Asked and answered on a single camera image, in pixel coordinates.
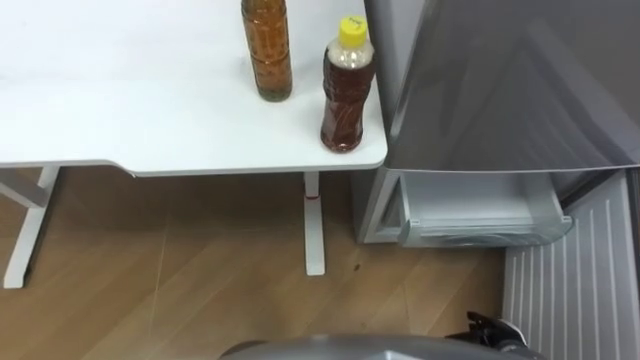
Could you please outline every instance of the ribbed plastic panel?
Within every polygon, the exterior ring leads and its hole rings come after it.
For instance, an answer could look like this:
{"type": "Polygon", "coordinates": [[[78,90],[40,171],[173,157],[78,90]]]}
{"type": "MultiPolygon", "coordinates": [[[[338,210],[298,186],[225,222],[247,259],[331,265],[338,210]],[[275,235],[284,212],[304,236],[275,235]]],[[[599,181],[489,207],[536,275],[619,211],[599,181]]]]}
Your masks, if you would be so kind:
{"type": "Polygon", "coordinates": [[[507,250],[503,317],[549,359],[640,359],[634,222],[624,172],[567,212],[575,225],[562,240],[507,250]]]}

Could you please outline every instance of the gray object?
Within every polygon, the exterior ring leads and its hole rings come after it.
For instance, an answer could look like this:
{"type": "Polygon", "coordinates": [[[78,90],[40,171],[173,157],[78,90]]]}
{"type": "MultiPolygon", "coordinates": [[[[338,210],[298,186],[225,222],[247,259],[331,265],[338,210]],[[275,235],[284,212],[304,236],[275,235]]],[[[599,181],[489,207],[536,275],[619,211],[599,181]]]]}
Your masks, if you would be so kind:
{"type": "Polygon", "coordinates": [[[257,345],[226,360],[518,360],[541,359],[522,348],[498,352],[449,339],[420,336],[315,336],[257,345]]]}
{"type": "Polygon", "coordinates": [[[640,3],[369,0],[389,156],[433,171],[640,162],[640,3]]]}

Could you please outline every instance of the bottle cap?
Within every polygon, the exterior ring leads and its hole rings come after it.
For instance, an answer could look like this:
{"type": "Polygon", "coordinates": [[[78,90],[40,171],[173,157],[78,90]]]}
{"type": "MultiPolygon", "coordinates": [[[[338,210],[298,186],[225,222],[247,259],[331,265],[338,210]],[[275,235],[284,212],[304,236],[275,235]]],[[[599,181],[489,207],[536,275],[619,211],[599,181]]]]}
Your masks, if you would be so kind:
{"type": "Polygon", "coordinates": [[[367,40],[367,20],[362,16],[347,16],[340,21],[340,44],[354,48],[362,46],[367,40]]]}

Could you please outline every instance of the freezer drawer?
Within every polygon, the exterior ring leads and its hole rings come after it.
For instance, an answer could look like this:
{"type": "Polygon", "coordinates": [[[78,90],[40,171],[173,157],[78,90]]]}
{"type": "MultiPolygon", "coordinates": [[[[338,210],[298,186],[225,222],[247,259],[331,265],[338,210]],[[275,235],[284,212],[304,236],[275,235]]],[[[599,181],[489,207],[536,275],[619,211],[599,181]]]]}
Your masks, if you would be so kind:
{"type": "Polygon", "coordinates": [[[572,226],[548,174],[404,172],[376,236],[407,247],[548,244],[572,226]]]}

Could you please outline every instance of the brown liquid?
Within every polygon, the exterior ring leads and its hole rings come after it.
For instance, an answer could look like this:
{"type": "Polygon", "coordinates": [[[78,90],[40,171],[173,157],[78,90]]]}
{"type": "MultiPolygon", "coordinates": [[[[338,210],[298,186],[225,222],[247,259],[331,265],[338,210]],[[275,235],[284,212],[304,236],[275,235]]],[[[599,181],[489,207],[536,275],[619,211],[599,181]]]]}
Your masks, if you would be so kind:
{"type": "Polygon", "coordinates": [[[285,100],[292,83],[285,0],[242,0],[242,16],[260,96],[285,100]]]}
{"type": "Polygon", "coordinates": [[[353,150],[362,140],[362,110],[375,74],[372,61],[348,70],[334,65],[324,54],[324,92],[327,101],[320,138],[332,151],[353,150]]]}

